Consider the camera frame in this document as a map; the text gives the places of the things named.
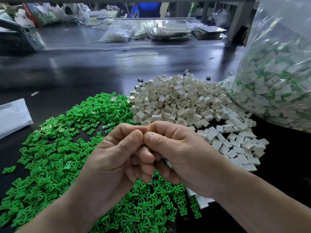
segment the black table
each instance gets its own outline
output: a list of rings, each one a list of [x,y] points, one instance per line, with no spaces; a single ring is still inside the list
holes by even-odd
[[[198,41],[193,36],[188,42],[169,44],[146,40],[107,44],[97,43],[103,31],[81,26],[51,26],[38,33],[45,50],[0,56],[0,104],[25,98],[34,122],[0,140],[0,170],[17,165],[14,173],[0,175],[0,198],[15,179],[28,176],[23,165],[16,163],[21,156],[18,150],[46,119],[101,92],[129,95],[138,77],[172,76],[188,68],[197,78],[211,74],[212,81],[221,81],[237,70],[244,52],[243,46],[226,47],[224,40]],[[254,134],[270,142],[255,174],[311,207],[311,135],[251,118],[257,121]],[[173,231],[198,232],[204,227],[205,232],[243,232],[217,203],[204,209],[202,216],[197,220],[191,214],[178,217]],[[13,229],[6,227],[0,232]]]

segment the pile of white plastic pieces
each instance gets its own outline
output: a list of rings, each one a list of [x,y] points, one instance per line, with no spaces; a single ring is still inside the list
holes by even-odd
[[[235,105],[224,89],[219,83],[199,80],[186,70],[184,75],[158,75],[145,82],[138,78],[128,102],[133,104],[130,110],[134,123],[147,126],[160,120],[188,126],[194,131],[198,129],[197,134],[233,164],[254,172],[269,142],[256,139],[252,132],[256,126],[250,119],[252,114]],[[225,125],[207,128],[213,119],[217,122],[224,119]],[[190,196],[196,195],[200,208],[214,201],[190,189],[187,191]]]

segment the pile of green plastic pieces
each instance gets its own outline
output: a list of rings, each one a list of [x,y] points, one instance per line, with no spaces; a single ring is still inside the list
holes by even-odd
[[[84,165],[95,146],[103,140],[101,131],[89,141],[73,137],[80,130],[92,136],[100,124],[108,134],[118,124],[133,124],[131,105],[126,95],[97,94],[75,105],[66,115],[51,117],[35,130],[20,149],[18,163],[25,165],[30,175],[16,179],[6,192],[0,210],[0,227],[12,224],[20,228],[42,209],[64,194]],[[6,168],[10,173],[15,167]],[[196,199],[190,197],[195,218],[201,217]],[[166,182],[156,172],[151,183],[137,180],[133,189],[103,216],[91,232],[107,232],[116,229],[122,232],[166,232],[167,220],[174,222],[177,213],[187,215],[186,193],[182,184]]]

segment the large transparent plastic bag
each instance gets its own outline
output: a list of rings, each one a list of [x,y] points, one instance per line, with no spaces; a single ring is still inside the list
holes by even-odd
[[[310,8],[310,0],[260,0],[238,70],[223,82],[244,109],[309,133]]]
[[[119,20],[113,23],[99,42],[102,43],[126,43],[131,37],[133,27],[125,20]]]

